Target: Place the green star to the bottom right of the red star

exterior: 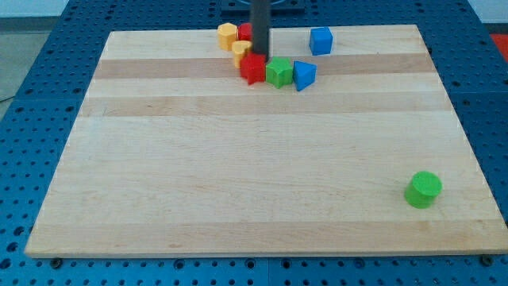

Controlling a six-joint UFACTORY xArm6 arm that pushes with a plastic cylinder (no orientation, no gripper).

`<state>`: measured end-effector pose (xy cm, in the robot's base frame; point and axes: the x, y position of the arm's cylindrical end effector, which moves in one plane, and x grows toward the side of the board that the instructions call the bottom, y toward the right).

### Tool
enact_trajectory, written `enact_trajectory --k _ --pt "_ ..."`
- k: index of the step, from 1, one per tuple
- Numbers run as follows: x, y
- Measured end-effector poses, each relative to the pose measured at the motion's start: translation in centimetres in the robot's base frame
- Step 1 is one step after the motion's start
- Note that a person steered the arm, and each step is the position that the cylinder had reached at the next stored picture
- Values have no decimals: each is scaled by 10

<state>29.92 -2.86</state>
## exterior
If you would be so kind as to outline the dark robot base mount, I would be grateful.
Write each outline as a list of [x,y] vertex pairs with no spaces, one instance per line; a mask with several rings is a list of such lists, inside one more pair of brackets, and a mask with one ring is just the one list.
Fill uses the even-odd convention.
[[[251,0],[220,0],[222,12],[249,11]],[[272,11],[301,11],[306,7],[305,0],[270,0]]]

